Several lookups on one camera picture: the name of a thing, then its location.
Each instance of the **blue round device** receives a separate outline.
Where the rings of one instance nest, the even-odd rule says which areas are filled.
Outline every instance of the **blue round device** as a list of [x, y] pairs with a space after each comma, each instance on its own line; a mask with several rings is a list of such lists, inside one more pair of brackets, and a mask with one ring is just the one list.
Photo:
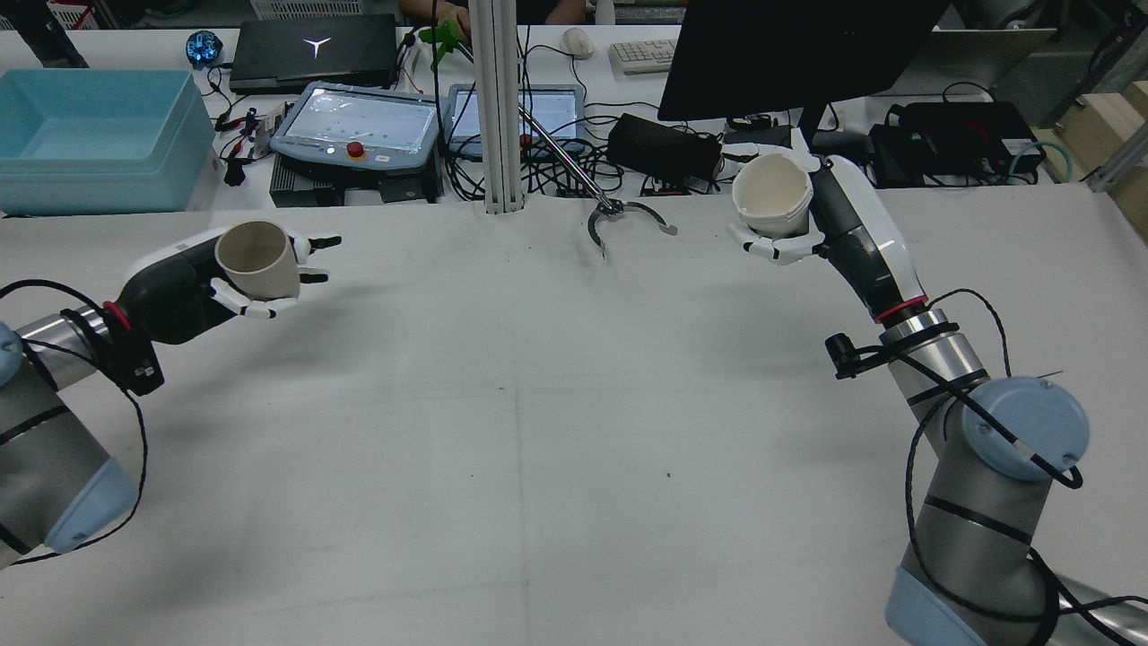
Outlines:
[[187, 62], [195, 69], [203, 69], [223, 54], [223, 40], [211, 31], [196, 31], [187, 37]]

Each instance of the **cup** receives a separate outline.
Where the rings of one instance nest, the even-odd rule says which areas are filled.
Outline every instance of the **cup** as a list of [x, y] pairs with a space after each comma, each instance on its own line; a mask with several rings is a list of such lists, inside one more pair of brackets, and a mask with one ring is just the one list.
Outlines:
[[765, 154], [746, 163], [734, 178], [734, 205], [750, 228], [767, 238], [809, 232], [809, 173], [782, 153]]
[[298, 297], [298, 265], [290, 236], [278, 224], [254, 219], [216, 240], [216, 262], [254, 299]]

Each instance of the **keyboard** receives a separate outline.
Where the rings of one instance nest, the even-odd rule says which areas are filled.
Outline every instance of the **keyboard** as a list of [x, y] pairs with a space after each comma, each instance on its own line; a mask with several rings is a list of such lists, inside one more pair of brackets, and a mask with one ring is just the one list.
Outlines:
[[627, 75], [669, 71], [676, 47], [676, 38], [614, 42], [610, 46], [610, 64]]

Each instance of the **computer mouse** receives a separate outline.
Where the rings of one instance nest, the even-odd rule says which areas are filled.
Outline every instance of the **computer mouse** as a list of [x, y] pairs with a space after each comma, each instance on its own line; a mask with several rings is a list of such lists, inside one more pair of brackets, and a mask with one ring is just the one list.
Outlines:
[[590, 37], [576, 26], [572, 26], [563, 32], [563, 49], [582, 61], [594, 55], [594, 42]]
[[201, 70], [214, 65], [223, 54], [223, 41], [212, 31], [200, 30], [187, 37], [187, 62]]

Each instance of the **blue joint cap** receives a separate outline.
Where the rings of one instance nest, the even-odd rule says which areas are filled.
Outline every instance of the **blue joint cap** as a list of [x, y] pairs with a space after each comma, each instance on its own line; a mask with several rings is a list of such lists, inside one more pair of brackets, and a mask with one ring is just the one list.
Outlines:
[[986, 646], [964, 620], [905, 568], [897, 568], [885, 623], [914, 646]]
[[[1055, 469], [1065, 472], [1075, 467], [1088, 449], [1084, 407], [1066, 390], [1047, 380], [993, 380], [972, 391], [971, 397]], [[972, 450], [998, 473], [1025, 482], [1052, 480], [968, 407], [961, 426]]]
[[124, 473], [115, 458], [109, 458], [92, 480], [72, 499], [63, 515], [52, 527], [44, 545], [63, 554], [76, 550], [104, 526], [115, 521], [135, 504], [139, 488]]
[[0, 387], [3, 387], [20, 373], [24, 363], [24, 345], [20, 336], [0, 322]]

